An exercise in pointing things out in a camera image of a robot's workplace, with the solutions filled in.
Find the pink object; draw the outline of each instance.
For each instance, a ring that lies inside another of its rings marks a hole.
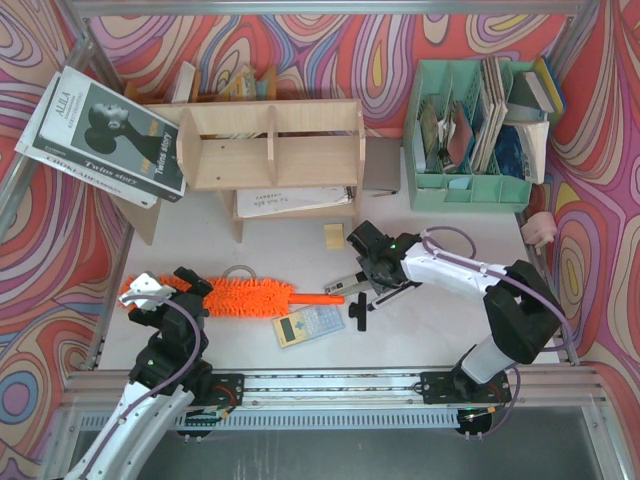
[[[540,255],[540,249],[547,243],[553,242],[558,227],[551,212],[539,212],[520,228],[524,243],[534,245],[536,253]]]

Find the calculator screen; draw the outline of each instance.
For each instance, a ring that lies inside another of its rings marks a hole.
[[[287,342],[294,341],[296,339],[296,336],[293,333],[293,328],[291,328],[291,322],[289,321],[289,318],[283,318],[282,320],[280,320],[280,325],[282,326],[285,340]]]

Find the woman portrait on book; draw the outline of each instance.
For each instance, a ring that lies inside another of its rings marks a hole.
[[[117,147],[116,137],[124,136],[147,160],[158,163],[162,137],[143,135],[129,122],[129,111],[119,105],[94,103],[89,109],[90,128],[84,133],[87,145],[108,155]]]

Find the small wooden block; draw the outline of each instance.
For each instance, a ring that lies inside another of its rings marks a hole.
[[[344,225],[342,223],[328,223],[324,226],[327,250],[342,250],[344,248]]]

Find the calculator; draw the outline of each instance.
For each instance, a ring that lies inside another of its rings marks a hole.
[[[273,326],[282,348],[344,328],[340,311],[335,305],[312,305],[284,317],[276,318]]]

